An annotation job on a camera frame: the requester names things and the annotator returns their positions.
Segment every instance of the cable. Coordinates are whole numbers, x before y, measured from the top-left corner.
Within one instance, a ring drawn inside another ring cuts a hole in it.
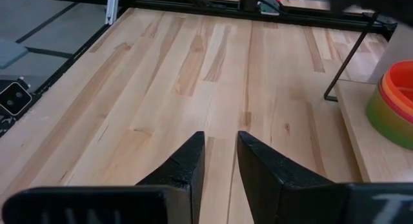
[[[269,6],[270,8],[272,8],[273,10],[277,11],[280,14],[288,15],[286,12],[281,11],[279,8],[275,7],[273,4],[269,3],[268,1],[265,1],[265,0],[259,0],[259,1],[263,4],[266,4],[267,6]]]

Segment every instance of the wood grain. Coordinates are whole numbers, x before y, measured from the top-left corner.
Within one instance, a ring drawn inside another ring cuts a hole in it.
[[[377,132],[365,115],[375,85],[339,81],[336,94],[364,181],[412,182],[413,151]]]
[[[0,139],[1,203],[27,187],[134,185],[197,130],[207,137],[202,223],[252,223],[238,130],[334,181],[361,180],[339,107],[322,100],[352,46],[345,36],[359,33],[126,14]],[[385,47],[367,40],[351,78]]]

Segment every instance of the gray floor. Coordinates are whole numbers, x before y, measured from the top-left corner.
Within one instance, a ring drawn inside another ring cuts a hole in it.
[[[16,41],[69,5],[70,2],[53,0],[0,0],[0,39]],[[102,27],[104,18],[104,6],[77,4],[22,45],[72,54]],[[29,53],[0,70],[0,79],[24,76],[32,86],[30,91],[34,91],[66,60]]]

